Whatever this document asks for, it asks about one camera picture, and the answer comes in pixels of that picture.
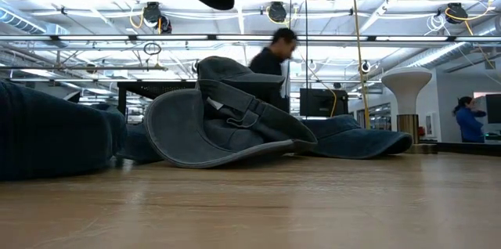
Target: woman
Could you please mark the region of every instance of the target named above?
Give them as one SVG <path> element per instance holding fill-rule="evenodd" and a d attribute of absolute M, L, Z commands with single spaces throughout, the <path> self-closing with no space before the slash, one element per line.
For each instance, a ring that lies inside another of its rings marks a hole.
<path fill-rule="evenodd" d="M 471 97 L 464 96 L 458 99 L 458 105 L 453 113 L 461 128 L 463 143 L 484 143 L 483 124 L 475 118 L 485 117 L 486 113 L 475 109 L 475 101 Z"/>

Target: blue jacket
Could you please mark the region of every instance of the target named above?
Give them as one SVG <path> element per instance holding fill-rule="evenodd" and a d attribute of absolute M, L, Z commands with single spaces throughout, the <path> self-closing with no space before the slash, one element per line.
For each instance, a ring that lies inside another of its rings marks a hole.
<path fill-rule="evenodd" d="M 484 142 L 484 133 L 482 132 L 483 124 L 477 120 L 476 117 L 485 117 L 486 113 L 483 111 L 473 112 L 468 108 L 461 108 L 456 113 L 456 121 L 461 128 L 461 135 L 463 139 L 475 142 Z"/>

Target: table surface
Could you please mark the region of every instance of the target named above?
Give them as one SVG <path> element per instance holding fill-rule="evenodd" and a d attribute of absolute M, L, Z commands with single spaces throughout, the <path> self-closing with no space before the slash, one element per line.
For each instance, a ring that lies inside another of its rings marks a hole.
<path fill-rule="evenodd" d="M 501 157 L 165 162 L 0 183 L 2 248 L 499 248 Z"/>

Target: man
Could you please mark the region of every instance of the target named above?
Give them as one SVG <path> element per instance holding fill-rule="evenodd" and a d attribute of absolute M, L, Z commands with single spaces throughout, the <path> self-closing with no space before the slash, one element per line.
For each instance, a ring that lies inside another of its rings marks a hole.
<path fill-rule="evenodd" d="M 292 57 L 296 43 L 297 36 L 291 29 L 279 29 L 273 35 L 272 44 L 252 59 L 249 68 L 255 73 L 282 76 L 281 64 Z"/>
<path fill-rule="evenodd" d="M 272 44 L 264 48 L 261 53 L 252 59 L 249 68 L 259 74 L 282 76 L 282 63 L 292 57 L 296 44 L 297 36 L 292 30 L 288 28 L 279 29 L 273 35 Z M 288 98 L 281 98 L 280 91 L 262 91 L 256 93 L 255 96 L 289 113 Z"/>

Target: yellow cable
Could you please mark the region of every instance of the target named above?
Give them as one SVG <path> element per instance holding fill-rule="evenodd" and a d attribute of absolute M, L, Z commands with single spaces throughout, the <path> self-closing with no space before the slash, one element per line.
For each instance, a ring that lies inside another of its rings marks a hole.
<path fill-rule="evenodd" d="M 487 9 L 485 10 L 485 12 L 479 16 L 475 16 L 475 17 L 472 17 L 472 18 L 459 18 L 459 17 L 456 17 L 456 16 L 452 16 L 449 14 L 449 10 L 450 8 L 447 8 L 445 10 L 445 15 L 453 18 L 453 19 L 456 19 L 456 20 L 460 20 L 460 21 L 472 21 L 472 20 L 475 20 L 475 19 L 478 19 L 478 18 L 482 18 L 483 16 L 485 16 L 488 12 L 489 12 L 489 7 L 491 6 L 491 2 L 488 2 L 488 6 L 487 6 Z"/>
<path fill-rule="evenodd" d="M 359 50 L 359 74 L 360 74 L 360 85 L 362 87 L 362 97 L 363 97 L 363 106 L 364 106 L 364 115 L 366 118 L 366 128 L 370 128 L 370 119 L 369 119 L 369 104 L 367 103 L 367 91 L 366 91 L 366 83 L 364 82 L 364 76 L 362 72 L 362 49 L 360 46 L 360 28 L 359 28 L 359 9 L 357 7 L 357 0 L 353 0 L 353 6 L 355 9 L 355 28 L 357 30 L 357 48 Z"/>
<path fill-rule="evenodd" d="M 332 89 L 330 89 L 326 84 L 324 84 L 323 81 L 320 80 L 319 76 L 317 76 L 315 74 L 315 72 L 310 68 L 310 66 L 308 66 L 308 61 L 306 61 L 306 59 L 303 56 L 303 53 L 301 53 L 301 51 L 299 51 L 299 54 L 301 55 L 301 58 L 305 62 L 306 67 L 313 73 L 313 75 L 315 76 L 315 78 L 320 82 L 320 84 L 322 84 L 324 87 L 326 87 L 327 90 L 329 90 L 332 93 L 332 95 L 334 96 L 334 105 L 332 106 L 332 110 L 330 111 L 330 117 L 334 117 L 334 111 L 336 110 L 336 105 L 337 105 L 337 95 L 336 95 L 336 93 Z"/>
<path fill-rule="evenodd" d="M 287 24 L 290 24 L 292 21 L 296 20 L 297 19 L 297 8 L 294 8 L 294 16 L 291 17 L 289 19 L 289 21 L 283 21 L 283 22 L 275 22 L 272 20 L 272 18 L 270 18 L 269 16 L 269 6 L 266 8 L 266 16 L 268 17 L 268 19 L 270 21 L 272 21 L 273 23 L 277 23 L 277 24 L 280 24 L 280 25 L 287 25 Z"/>
<path fill-rule="evenodd" d="M 140 27 L 142 27 L 142 20 L 144 19 L 144 7 L 142 8 L 141 10 L 141 22 L 139 23 L 139 25 L 136 25 L 134 23 L 134 21 L 132 20 L 132 15 L 130 15 L 129 17 L 129 21 L 131 21 L 131 25 L 136 28 L 136 29 L 139 29 Z"/>

